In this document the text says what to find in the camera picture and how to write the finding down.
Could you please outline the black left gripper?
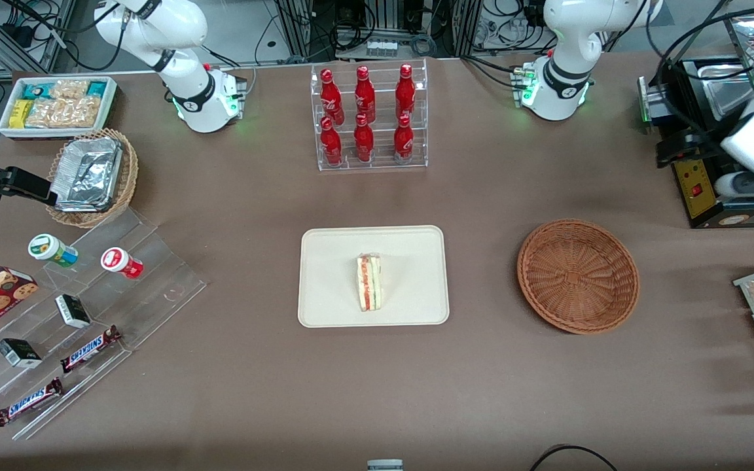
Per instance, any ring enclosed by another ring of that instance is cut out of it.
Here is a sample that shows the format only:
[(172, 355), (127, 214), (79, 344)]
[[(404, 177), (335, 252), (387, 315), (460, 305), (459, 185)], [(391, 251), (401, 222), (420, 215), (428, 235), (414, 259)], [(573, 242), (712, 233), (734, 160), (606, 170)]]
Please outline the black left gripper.
[(673, 163), (693, 159), (719, 159), (730, 162), (731, 157), (722, 146), (727, 134), (725, 128), (696, 131), (686, 128), (685, 132), (667, 136), (657, 144), (656, 167), (664, 169)]

